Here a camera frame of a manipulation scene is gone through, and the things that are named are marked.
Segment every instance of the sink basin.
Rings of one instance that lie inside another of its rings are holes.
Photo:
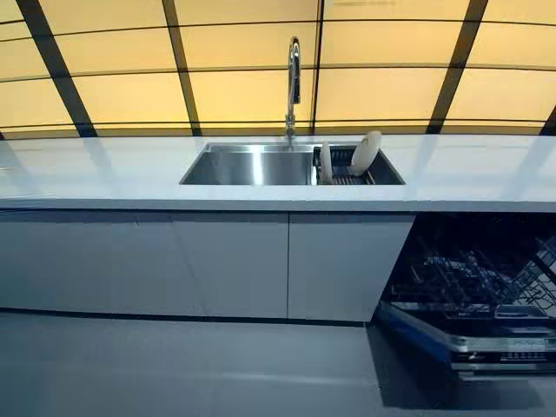
[[[361,177],[348,173],[354,145],[331,145],[334,184],[400,185],[380,151]],[[207,145],[180,184],[319,185],[321,145]]]

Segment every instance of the white countertop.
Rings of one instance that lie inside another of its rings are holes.
[[[361,136],[327,136],[330,143]],[[299,136],[298,143],[322,136]],[[383,136],[403,186],[180,185],[209,142],[279,137],[115,137],[0,142],[0,209],[556,212],[550,136]]]

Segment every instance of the faucet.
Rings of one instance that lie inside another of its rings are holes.
[[[294,104],[300,102],[301,61],[297,36],[292,36],[288,52],[288,112],[286,113],[286,137],[291,144],[295,137]]]

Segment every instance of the cabinet door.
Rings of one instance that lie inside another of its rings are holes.
[[[286,317],[288,214],[176,213],[172,218],[207,315]]]
[[[414,218],[292,214],[288,317],[369,321]]]
[[[0,213],[0,306],[202,314],[164,213]]]

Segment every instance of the open dishwasher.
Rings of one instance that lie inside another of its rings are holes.
[[[463,380],[556,375],[556,222],[423,215],[377,319]]]

